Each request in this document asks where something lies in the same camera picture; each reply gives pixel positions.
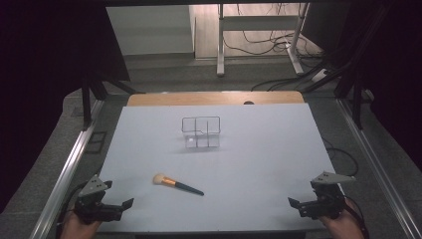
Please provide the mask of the makeup brush with black handle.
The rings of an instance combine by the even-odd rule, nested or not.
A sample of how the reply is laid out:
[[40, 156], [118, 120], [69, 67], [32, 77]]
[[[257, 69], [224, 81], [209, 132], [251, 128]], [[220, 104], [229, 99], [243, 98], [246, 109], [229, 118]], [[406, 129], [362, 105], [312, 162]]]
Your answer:
[[194, 193], [200, 196], [204, 196], [204, 192], [201, 190], [198, 190], [196, 188], [193, 188], [189, 185], [186, 185], [182, 182], [179, 182], [175, 179], [172, 179], [170, 177], [167, 177], [166, 175], [162, 174], [162, 173], [158, 173], [156, 175], [153, 176], [153, 182], [155, 184], [163, 184], [163, 185], [167, 185], [167, 186], [172, 186], [175, 188], [178, 188], [180, 190], [184, 190], [190, 193]]

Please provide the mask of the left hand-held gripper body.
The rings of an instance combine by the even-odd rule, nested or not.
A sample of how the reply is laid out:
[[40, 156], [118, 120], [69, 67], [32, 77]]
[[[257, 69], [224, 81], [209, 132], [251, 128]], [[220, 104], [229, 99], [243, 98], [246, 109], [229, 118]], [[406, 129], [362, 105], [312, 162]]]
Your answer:
[[74, 212], [85, 223], [112, 222], [121, 218], [121, 207], [102, 203], [106, 195], [104, 182], [95, 174], [79, 192]]

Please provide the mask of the person's left hand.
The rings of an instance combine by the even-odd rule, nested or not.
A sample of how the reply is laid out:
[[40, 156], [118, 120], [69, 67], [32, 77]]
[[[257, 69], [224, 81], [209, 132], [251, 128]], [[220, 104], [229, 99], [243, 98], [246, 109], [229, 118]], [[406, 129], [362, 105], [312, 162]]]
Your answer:
[[85, 224], [74, 212], [68, 212], [60, 239], [94, 239], [101, 224], [100, 221]]

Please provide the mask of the person's right hand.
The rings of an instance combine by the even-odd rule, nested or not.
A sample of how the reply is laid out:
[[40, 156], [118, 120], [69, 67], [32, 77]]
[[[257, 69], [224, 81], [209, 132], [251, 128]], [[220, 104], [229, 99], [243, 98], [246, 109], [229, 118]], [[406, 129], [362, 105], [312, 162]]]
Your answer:
[[322, 216], [319, 221], [332, 239], [364, 239], [358, 221], [346, 210], [343, 210], [336, 219]]

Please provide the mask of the black metal stand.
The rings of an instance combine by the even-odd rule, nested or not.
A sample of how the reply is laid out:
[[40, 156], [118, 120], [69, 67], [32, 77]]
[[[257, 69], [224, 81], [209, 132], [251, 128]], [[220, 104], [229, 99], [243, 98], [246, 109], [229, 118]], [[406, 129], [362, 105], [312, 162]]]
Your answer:
[[99, 101], [105, 100], [108, 96], [108, 92], [106, 90], [104, 82], [110, 83], [130, 95], [139, 94], [139, 91], [135, 90], [134, 88], [127, 86], [121, 81], [118, 81], [103, 73], [94, 73], [92, 76], [84, 76], [82, 78], [84, 117], [83, 131], [86, 131], [93, 124], [94, 121], [94, 118], [92, 116], [91, 94], [94, 94], [95, 98]]
[[361, 22], [351, 33], [345, 43], [333, 52], [332, 58], [338, 60], [333, 72], [323, 77], [319, 82], [300, 89], [300, 93], [308, 94], [322, 86], [338, 80], [333, 94], [337, 99], [344, 100], [353, 92], [351, 100], [351, 118], [358, 129], [362, 129], [360, 115], [362, 103], [363, 79], [362, 71], [358, 67], [363, 65], [363, 57], [369, 50], [369, 45], [391, 7], [389, 0], [353, 0], [365, 6], [365, 13], [360, 18]]

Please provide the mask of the white table mat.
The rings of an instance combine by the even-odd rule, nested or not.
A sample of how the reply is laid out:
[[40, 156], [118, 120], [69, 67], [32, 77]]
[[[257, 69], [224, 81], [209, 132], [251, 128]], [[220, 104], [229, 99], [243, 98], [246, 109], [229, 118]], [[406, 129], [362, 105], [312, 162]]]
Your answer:
[[[218, 147], [187, 148], [182, 119], [219, 117]], [[188, 233], [319, 230], [288, 198], [315, 199], [311, 181], [333, 170], [306, 104], [126, 107], [101, 172], [104, 201], [133, 205], [103, 232]], [[204, 192], [163, 184], [162, 173]]]

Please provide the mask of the black floor socket frame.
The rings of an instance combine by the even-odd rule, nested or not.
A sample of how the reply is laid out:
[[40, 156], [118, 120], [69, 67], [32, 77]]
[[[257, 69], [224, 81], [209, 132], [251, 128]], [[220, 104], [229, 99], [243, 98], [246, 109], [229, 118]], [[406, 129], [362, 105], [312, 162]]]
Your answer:
[[106, 131], [95, 131], [86, 146], [85, 153], [87, 154], [99, 154], [106, 142]]

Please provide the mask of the white metal desk frame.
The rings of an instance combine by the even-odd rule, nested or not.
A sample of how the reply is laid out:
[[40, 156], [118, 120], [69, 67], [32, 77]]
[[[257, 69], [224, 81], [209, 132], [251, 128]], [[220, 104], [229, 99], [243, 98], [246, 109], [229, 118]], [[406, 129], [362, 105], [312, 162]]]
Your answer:
[[224, 56], [224, 33], [226, 31], [293, 31], [293, 40], [286, 45], [287, 53], [298, 76], [305, 72], [297, 56], [297, 42], [304, 25], [309, 2], [306, 2], [299, 10], [298, 15], [282, 16], [225, 16], [224, 5], [219, 5], [218, 20], [218, 52], [217, 52], [217, 76], [225, 75]]

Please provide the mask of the clear acrylic organizer box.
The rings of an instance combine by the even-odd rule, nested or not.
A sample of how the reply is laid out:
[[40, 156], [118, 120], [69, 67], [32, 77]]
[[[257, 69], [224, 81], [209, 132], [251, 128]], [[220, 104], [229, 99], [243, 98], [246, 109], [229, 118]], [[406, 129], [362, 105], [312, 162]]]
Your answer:
[[221, 120], [219, 117], [183, 118], [181, 131], [187, 148], [218, 147]]

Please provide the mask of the white power strip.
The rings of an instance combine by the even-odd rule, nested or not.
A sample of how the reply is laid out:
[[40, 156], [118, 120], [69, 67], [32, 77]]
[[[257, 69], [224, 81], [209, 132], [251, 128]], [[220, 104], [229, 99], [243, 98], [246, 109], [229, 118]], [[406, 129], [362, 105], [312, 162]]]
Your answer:
[[318, 73], [316, 73], [313, 78], [312, 81], [314, 83], [320, 81], [321, 79], [323, 79], [324, 77], [326, 77], [329, 74], [329, 70], [327, 69], [321, 69]]

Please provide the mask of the aluminium rail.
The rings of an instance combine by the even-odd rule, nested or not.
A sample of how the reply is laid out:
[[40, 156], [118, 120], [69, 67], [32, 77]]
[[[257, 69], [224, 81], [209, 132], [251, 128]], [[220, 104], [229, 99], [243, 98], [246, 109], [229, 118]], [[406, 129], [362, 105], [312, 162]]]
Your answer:
[[390, 177], [387, 175], [378, 154], [375, 152], [371, 143], [363, 129], [359, 129], [352, 118], [352, 110], [347, 104], [347, 100], [339, 99], [336, 104], [345, 118], [350, 130], [352, 131], [355, 140], [357, 141], [361, 151], [366, 158], [369, 167], [372, 170], [378, 184], [383, 191], [386, 200], [388, 201], [395, 217], [402, 227], [407, 239], [422, 239], [422, 230], [416, 225], [416, 221], [405, 204], [402, 196], [399, 194], [396, 187], [392, 184]]
[[55, 218], [60, 211], [84, 150], [93, 134], [104, 103], [104, 101], [95, 100], [91, 111], [92, 122], [87, 129], [80, 131], [29, 239], [47, 238], [55, 222]]

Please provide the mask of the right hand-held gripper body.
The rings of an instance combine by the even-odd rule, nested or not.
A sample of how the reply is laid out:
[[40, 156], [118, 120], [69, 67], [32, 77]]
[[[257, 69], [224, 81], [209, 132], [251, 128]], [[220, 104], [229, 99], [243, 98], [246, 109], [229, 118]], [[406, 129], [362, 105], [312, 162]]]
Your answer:
[[302, 217], [318, 219], [325, 216], [335, 219], [345, 208], [345, 199], [340, 185], [355, 181], [354, 176], [341, 175], [324, 171], [311, 182], [321, 183], [319, 190], [314, 190], [316, 200], [300, 202], [298, 208]]

